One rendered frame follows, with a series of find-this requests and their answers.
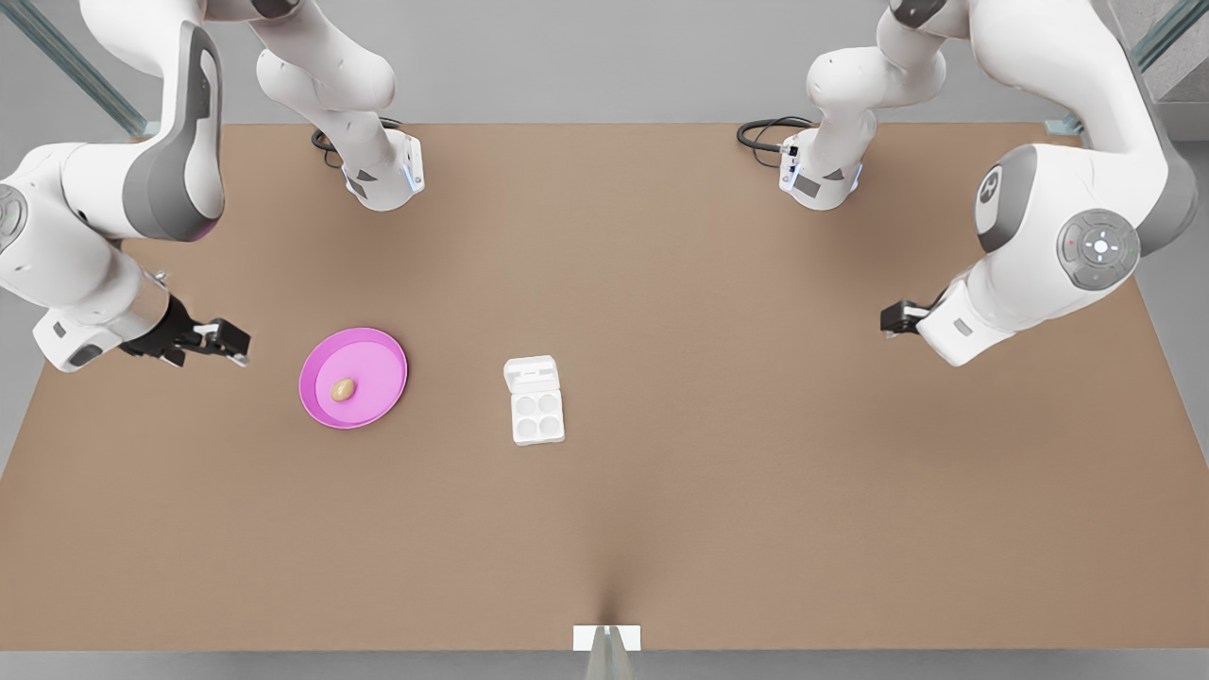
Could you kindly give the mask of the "pink round plate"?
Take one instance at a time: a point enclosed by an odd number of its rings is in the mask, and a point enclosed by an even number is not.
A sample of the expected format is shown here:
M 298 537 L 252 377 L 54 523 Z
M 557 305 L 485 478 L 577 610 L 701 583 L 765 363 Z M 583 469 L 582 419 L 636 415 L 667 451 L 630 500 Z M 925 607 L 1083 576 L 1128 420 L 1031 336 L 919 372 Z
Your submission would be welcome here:
M 357 391 L 345 403 L 332 403 L 330 387 L 352 378 Z M 302 363 L 297 397 L 305 413 L 330 430 L 360 430 L 397 405 L 407 382 L 404 348 L 374 328 L 349 328 L 325 338 Z

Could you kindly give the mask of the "white egg box lid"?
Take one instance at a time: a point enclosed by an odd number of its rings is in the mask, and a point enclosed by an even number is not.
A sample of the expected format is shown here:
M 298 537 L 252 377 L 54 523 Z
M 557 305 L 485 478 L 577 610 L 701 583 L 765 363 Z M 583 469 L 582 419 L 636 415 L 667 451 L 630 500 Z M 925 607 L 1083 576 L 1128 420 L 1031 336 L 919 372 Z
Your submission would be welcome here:
M 511 394 L 545 393 L 560 391 L 560 375 L 553 356 L 514 358 L 502 367 L 502 374 Z

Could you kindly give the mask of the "white egg box tray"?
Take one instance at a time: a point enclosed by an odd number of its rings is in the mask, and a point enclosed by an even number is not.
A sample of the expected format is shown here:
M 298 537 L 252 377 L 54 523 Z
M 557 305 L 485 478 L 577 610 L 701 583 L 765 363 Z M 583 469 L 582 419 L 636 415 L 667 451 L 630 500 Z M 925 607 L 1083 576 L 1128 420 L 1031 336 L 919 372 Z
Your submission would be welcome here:
M 517 445 L 565 440 L 565 417 L 560 390 L 513 393 L 511 436 Z

